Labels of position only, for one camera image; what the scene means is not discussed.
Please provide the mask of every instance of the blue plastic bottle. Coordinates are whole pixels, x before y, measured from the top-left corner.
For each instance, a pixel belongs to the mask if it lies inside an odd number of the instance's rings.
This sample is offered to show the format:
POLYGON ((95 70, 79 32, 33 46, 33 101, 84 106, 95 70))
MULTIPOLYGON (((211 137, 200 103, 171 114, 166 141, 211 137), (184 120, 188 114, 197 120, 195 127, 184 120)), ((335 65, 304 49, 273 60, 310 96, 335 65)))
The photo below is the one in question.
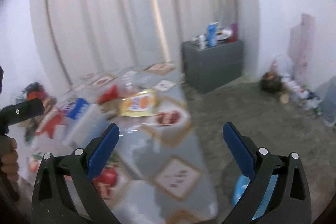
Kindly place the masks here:
POLYGON ((210 24, 208 26, 208 47, 215 47, 216 45, 217 45, 216 25, 210 24))

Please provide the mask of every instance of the yellow snack package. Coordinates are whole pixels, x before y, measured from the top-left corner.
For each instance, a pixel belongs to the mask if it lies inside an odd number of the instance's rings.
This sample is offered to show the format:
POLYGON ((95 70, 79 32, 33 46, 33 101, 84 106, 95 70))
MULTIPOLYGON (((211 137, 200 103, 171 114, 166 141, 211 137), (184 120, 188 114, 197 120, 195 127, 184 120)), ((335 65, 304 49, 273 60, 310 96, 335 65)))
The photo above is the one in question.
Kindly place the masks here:
POLYGON ((144 117, 156 115, 157 97, 154 90, 143 90, 119 103, 119 116, 144 117))

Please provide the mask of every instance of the gray carpet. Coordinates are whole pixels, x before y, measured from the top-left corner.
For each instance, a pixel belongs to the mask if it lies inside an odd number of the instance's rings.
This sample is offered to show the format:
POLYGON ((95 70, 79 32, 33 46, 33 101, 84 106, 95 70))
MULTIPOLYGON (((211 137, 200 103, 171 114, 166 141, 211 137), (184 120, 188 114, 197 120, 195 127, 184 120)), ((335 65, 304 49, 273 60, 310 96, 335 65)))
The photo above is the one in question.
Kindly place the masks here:
POLYGON ((273 154, 297 152, 310 187, 312 219, 336 192, 336 132, 312 111, 296 103, 283 105, 277 95, 259 90, 256 83, 222 87, 200 95, 183 85, 188 108, 216 188, 221 223, 232 209, 231 196, 241 174, 222 138, 222 127, 232 121, 255 144, 273 154))

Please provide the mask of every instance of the gray cabinet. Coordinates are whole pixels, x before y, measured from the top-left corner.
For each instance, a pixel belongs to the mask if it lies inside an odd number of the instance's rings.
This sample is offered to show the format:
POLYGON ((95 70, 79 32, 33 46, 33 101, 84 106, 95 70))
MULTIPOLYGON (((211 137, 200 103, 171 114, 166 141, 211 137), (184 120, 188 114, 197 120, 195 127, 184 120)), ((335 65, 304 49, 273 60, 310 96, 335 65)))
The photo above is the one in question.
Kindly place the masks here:
POLYGON ((182 43, 186 82, 204 94, 242 75, 244 42, 218 44, 200 50, 195 42, 182 43))

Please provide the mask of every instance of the person's arm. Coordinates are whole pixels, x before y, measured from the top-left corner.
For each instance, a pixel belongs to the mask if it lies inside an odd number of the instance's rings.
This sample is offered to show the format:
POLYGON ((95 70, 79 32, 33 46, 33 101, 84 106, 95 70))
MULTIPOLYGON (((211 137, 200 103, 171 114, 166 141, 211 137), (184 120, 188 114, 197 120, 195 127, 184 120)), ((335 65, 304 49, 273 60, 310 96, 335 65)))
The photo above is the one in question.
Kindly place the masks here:
POLYGON ((1 162, 2 162, 1 170, 5 174, 7 174, 7 178, 9 180, 17 181, 19 178, 19 175, 17 173, 19 170, 19 166, 17 163, 18 155, 16 152, 17 143, 15 139, 11 138, 10 146, 11 146, 11 150, 9 151, 9 153, 1 157, 1 162))

